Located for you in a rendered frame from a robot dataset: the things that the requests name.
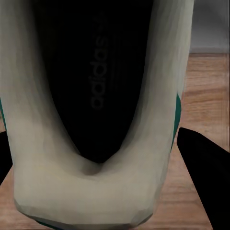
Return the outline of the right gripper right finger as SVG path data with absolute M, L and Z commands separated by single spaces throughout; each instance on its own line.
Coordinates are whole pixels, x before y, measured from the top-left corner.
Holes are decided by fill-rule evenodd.
M 230 230 L 230 153 L 204 135 L 182 127 L 177 146 L 213 230 Z

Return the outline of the gym shoe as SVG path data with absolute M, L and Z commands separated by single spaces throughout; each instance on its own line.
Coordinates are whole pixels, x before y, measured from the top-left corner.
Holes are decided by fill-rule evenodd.
M 194 0 L 0 0 L 0 110 L 17 211 L 128 230 L 160 196 Z

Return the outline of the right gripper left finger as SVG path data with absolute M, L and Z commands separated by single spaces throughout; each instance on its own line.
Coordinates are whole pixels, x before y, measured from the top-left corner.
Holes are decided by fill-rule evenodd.
M 0 133 L 0 185 L 11 169 L 12 156 L 6 131 Z

